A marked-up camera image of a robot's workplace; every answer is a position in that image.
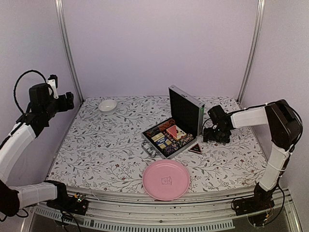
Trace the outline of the right aluminium frame post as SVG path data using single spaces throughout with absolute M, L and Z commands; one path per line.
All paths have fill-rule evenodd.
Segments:
M 244 76 L 243 76 L 240 89 L 239 89 L 239 93 L 237 96 L 237 102 L 239 103 L 239 105 L 241 105 L 243 102 L 245 92 L 246 92 L 246 89 L 249 83 L 249 78 L 251 75 L 255 53 L 258 47 L 259 36 L 260 36 L 261 27 L 263 23 L 264 9 L 265 9 L 265 0 L 258 0 L 251 47 L 249 50 L 249 55 L 248 55 L 248 59 L 247 59 L 246 67 L 245 67 Z

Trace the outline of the black triangular card box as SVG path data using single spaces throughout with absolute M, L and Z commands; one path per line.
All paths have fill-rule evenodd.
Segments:
M 196 153 L 196 154 L 202 154 L 202 150 L 201 150 L 199 144 L 195 144 L 195 145 L 192 146 L 188 151 L 189 151 L 189 152 Z

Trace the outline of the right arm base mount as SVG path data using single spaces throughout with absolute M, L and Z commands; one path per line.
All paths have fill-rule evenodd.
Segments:
M 237 216 L 250 214 L 262 210 L 271 209 L 275 206 L 272 196 L 255 193 L 249 198 L 235 198 L 231 202 L 231 208 Z

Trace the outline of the red playing card deck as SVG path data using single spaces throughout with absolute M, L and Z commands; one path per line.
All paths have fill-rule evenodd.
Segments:
M 177 125 L 173 125 L 173 126 L 169 127 L 168 129 L 166 129 L 166 132 L 176 141 L 180 140 L 181 138 L 183 138 L 184 136 L 187 135 Z

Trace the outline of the blue playing card deck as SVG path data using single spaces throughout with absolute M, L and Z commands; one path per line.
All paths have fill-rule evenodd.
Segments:
M 156 145 L 158 145 L 161 149 L 164 149 L 166 148 L 167 146 L 171 145 L 172 144 L 172 141 L 167 137 L 165 136 L 162 132 L 153 136 L 151 138 Z

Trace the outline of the left aluminium frame post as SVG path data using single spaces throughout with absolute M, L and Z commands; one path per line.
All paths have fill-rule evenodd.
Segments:
M 64 14 L 64 7 L 63 7 L 63 1 L 62 0 L 55 0 L 55 7 L 56 7 L 56 15 L 58 20 L 58 25 L 60 29 L 60 35 L 63 42 L 63 47 L 69 67 L 69 71 L 71 74 L 71 79 L 75 88 L 75 91 L 77 93 L 77 97 L 79 102 L 84 102 L 84 97 L 82 93 L 82 88 L 77 76 L 73 55 L 71 52 L 70 47 L 70 40 L 69 40 L 69 34 L 67 30 L 66 20 L 65 20 L 65 14 Z

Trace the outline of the white ceramic bowl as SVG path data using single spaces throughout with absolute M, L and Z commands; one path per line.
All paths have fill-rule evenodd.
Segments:
M 117 109 L 117 101 L 108 99 L 98 105 L 98 110 L 105 116 L 113 115 Z

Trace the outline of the red dice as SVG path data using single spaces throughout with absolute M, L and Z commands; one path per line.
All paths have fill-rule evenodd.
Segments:
M 169 134 L 166 134 L 166 137 L 167 137 L 172 143 L 176 142 L 176 141 L 173 139 L 173 137 L 170 136 Z

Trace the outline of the lower row of poker chips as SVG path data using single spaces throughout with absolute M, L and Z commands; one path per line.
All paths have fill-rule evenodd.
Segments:
M 178 141 L 172 143 L 171 145 L 167 146 L 166 148 L 164 148 L 163 154 L 165 156 L 170 156 L 171 154 L 173 154 L 177 150 L 181 149 L 182 147 L 184 147 L 185 145 L 190 143 L 193 139 L 194 139 L 193 135 L 189 133 L 186 136 L 184 136 L 183 138 L 181 138 L 180 140 L 178 140 Z

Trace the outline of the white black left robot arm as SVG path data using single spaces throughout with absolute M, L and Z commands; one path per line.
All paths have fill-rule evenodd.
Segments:
M 53 201 L 60 209 L 72 205 L 66 187 L 57 181 L 35 185 L 9 187 L 6 182 L 15 163 L 28 145 L 36 139 L 56 113 L 74 108 L 74 95 L 67 92 L 58 95 L 51 81 L 34 85 L 29 89 L 29 104 L 13 129 L 0 145 L 0 211 L 8 217 L 19 210 L 44 201 Z

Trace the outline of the front aluminium rail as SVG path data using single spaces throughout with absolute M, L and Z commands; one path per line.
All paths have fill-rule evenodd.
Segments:
M 253 195 L 253 188 L 187 193 L 164 202 L 147 194 L 104 192 L 68 188 L 83 193 L 89 202 L 86 214 L 68 221 L 70 231 L 104 232 L 299 232 L 301 226 L 288 189 L 273 194 L 274 207 L 237 215 L 234 203 Z

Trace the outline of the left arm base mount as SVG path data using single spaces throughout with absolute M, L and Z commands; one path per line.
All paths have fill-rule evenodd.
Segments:
M 76 193 L 74 196 L 65 195 L 49 200 L 46 205 L 50 208 L 77 215 L 85 216 L 89 201 L 84 194 Z

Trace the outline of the pink plastic plate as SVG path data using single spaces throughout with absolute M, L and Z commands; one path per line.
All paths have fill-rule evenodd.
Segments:
M 152 198 L 172 201 L 189 189 L 190 174 L 180 162 L 162 159 L 151 163 L 143 172 L 142 185 Z

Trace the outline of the upper row of poker chips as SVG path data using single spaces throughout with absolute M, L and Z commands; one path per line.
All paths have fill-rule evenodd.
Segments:
M 175 120 L 174 119 L 169 119 L 157 126 L 155 126 L 154 128 L 152 129 L 149 129 L 148 131 L 145 132 L 145 134 L 148 136 L 148 137 L 153 137 L 157 134 L 159 134 L 160 132 L 163 132 L 164 130 L 170 128 L 171 126 L 175 125 Z

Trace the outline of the aluminium poker chip case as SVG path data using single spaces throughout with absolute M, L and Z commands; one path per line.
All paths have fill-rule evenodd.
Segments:
M 194 139 L 170 156 L 165 156 L 163 154 L 164 149 L 161 149 L 158 145 L 156 145 L 155 142 L 151 139 L 152 137 L 148 137 L 145 134 L 145 132 L 149 130 L 148 129 L 142 133 L 143 142 L 141 147 L 151 158 L 160 156 L 164 159 L 171 159 L 195 143 L 198 136 L 202 133 L 205 103 L 189 95 L 175 85 L 171 85 L 169 87 L 169 99 L 171 117 L 165 121 L 174 119 L 176 123 L 175 125 L 182 129 L 186 134 L 192 134 Z

